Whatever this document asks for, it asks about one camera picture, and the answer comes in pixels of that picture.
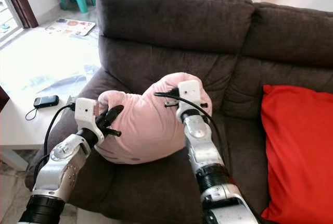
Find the sofa armrest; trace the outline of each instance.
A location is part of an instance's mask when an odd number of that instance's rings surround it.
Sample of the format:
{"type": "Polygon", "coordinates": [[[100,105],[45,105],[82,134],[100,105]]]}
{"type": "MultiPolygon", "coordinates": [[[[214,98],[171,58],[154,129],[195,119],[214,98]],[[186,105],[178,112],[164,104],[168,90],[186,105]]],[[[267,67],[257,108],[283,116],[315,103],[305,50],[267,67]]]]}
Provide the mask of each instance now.
{"type": "MultiPolygon", "coordinates": [[[[112,75],[104,71],[102,68],[100,68],[95,75],[92,77],[90,82],[84,87],[84,89],[81,91],[81,93],[78,95],[78,97],[86,97],[90,99],[97,99],[98,96],[107,90],[119,90],[119,91],[125,91],[129,92],[129,89],[120,83],[116,78],[114,78],[112,75]]],[[[48,153],[54,148],[58,143],[62,142],[65,138],[67,138],[70,134],[77,133],[78,131],[78,125],[75,122],[74,119],[74,112],[71,110],[67,110],[63,116],[61,117],[61,120],[55,125],[53,130],[51,131],[48,143],[47,143],[47,151],[48,153]]],[[[32,190],[34,183],[33,183],[33,174],[36,163],[42,158],[43,156],[43,149],[40,149],[35,156],[32,164],[28,168],[28,173],[25,178],[25,185],[29,190],[32,190]]],[[[89,159],[100,159],[101,163],[106,163],[106,166],[110,166],[111,163],[104,160],[94,149],[92,149],[91,156],[89,159]]],[[[96,172],[96,176],[101,175],[103,176],[102,179],[105,180],[106,171],[105,168],[102,166],[99,168],[94,168],[96,172]]]]}

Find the sofa cushion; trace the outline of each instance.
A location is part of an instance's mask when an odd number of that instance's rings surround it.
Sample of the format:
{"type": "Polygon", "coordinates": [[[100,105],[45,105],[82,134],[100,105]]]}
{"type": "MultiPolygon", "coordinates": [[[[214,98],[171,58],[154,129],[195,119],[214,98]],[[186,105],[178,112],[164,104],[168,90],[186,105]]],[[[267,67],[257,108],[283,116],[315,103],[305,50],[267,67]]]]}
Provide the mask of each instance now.
{"type": "Polygon", "coordinates": [[[259,119],[264,84],[294,85],[333,93],[333,70],[240,56],[223,98],[223,113],[259,119]]]}
{"type": "Polygon", "coordinates": [[[100,212],[144,224],[200,224],[200,192],[185,149],[151,163],[117,165],[100,212]]]}
{"type": "Polygon", "coordinates": [[[265,85],[261,117],[267,133],[269,207],[280,224],[333,223],[333,94],[265,85]]]}
{"type": "Polygon", "coordinates": [[[231,174],[244,199],[260,215],[268,206],[265,132],[260,121],[224,117],[231,174]]]}
{"type": "Polygon", "coordinates": [[[104,36],[99,38],[99,55],[102,66],[135,94],[142,94],[167,74],[193,74],[202,81],[213,110],[221,107],[237,61],[231,54],[184,51],[104,36]]]}
{"type": "Polygon", "coordinates": [[[100,32],[166,47],[239,52],[251,0],[97,0],[100,32]]]}
{"type": "Polygon", "coordinates": [[[333,68],[333,12],[255,3],[242,53],[333,68]]]}

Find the red pillow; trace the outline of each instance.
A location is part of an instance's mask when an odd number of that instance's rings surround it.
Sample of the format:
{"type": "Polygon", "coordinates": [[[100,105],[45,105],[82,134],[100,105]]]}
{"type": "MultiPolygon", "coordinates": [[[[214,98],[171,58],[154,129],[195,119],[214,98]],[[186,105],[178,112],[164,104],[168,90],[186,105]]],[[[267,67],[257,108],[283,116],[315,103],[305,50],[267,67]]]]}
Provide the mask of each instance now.
{"type": "Polygon", "coordinates": [[[281,224],[333,224],[333,94],[265,85],[271,201],[262,213],[281,224]]]}

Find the brown couch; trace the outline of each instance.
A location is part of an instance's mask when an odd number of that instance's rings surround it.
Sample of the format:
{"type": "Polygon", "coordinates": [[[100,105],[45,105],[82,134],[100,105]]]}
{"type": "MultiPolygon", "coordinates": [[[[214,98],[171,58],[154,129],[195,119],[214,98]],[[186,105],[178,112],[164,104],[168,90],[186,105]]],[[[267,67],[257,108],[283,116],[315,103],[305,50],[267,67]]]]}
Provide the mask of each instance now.
{"type": "MultiPolygon", "coordinates": [[[[102,68],[80,96],[140,94],[173,72],[198,76],[223,137],[215,143],[260,214],[269,201],[262,85],[333,93],[333,13],[251,0],[97,0],[97,10],[102,68]]],[[[48,150],[76,131],[68,111],[48,150]]],[[[29,189],[32,171],[25,181],[29,189]]],[[[197,224],[199,197],[186,150],[141,165],[116,165],[93,152],[69,203],[139,223],[197,224]]]]}

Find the pink plush toy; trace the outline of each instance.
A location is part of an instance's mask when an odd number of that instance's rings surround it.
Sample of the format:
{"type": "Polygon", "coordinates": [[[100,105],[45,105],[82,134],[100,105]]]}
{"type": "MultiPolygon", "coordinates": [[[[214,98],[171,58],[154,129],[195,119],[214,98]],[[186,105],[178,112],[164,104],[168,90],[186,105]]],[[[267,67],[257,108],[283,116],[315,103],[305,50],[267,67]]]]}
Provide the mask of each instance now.
{"type": "Polygon", "coordinates": [[[120,137],[108,135],[96,150],[107,160],[118,164],[139,164],[175,153],[185,146],[184,126],[176,118],[177,107],[165,108],[171,98],[156,97],[155,92],[168,92],[182,81],[197,80],[201,87],[204,110],[212,115],[212,102],[199,78],[186,73],[174,73],[154,83],[143,95],[121,91],[105,91],[98,100],[100,113],[106,108],[124,105],[111,128],[122,132],[120,137]]]}

